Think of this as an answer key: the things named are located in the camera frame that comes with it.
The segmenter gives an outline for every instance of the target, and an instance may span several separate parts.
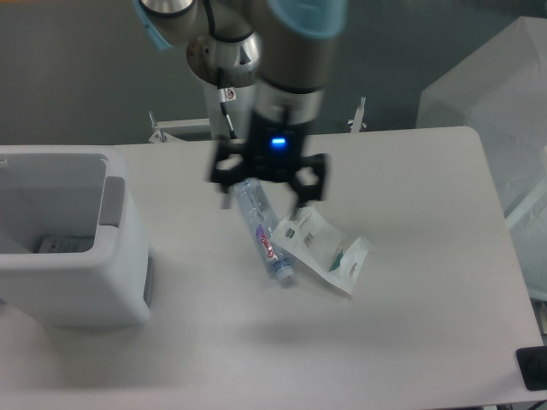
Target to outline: table surface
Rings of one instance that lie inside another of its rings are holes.
[[[140,327],[71,331],[0,310],[0,407],[426,409],[533,401],[541,344],[475,132],[317,136],[321,213],[375,247],[351,298],[298,266],[282,289],[205,184],[211,142],[123,146],[157,252]],[[267,192],[278,214],[293,198]]]

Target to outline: white bin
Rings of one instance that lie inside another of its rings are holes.
[[[151,247],[126,176],[114,148],[0,147],[0,297],[47,325],[144,322]],[[92,247],[39,253],[53,235]]]

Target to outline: clear plastic bottle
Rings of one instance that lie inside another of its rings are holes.
[[[292,257],[277,245],[270,243],[270,237],[279,220],[275,216],[260,181],[246,179],[234,185],[233,190],[239,210],[249,228],[264,266],[282,283],[290,282],[294,275]]]

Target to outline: floor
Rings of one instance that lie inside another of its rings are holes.
[[[413,128],[421,91],[545,0],[350,0],[315,132]],[[158,52],[132,2],[0,2],[0,144],[136,144],[157,120],[201,118],[185,48]]]

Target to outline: plastic container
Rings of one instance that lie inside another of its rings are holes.
[[[0,297],[47,325],[148,319],[152,251],[126,177],[114,148],[0,147]]]
[[[234,185],[233,190],[264,266],[282,283],[290,282],[294,276],[292,257],[279,246],[270,243],[270,237],[279,220],[260,181],[246,179]]]

